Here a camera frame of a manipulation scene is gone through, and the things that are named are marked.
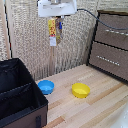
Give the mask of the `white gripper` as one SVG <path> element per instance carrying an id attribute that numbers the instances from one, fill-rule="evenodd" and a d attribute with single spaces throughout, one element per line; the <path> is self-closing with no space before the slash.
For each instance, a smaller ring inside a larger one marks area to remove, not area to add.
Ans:
<path id="1" fill-rule="evenodd" d="M 61 16 L 59 28 L 62 32 L 64 15 L 72 15 L 77 12 L 76 0 L 39 0 L 38 15 L 40 17 Z"/>

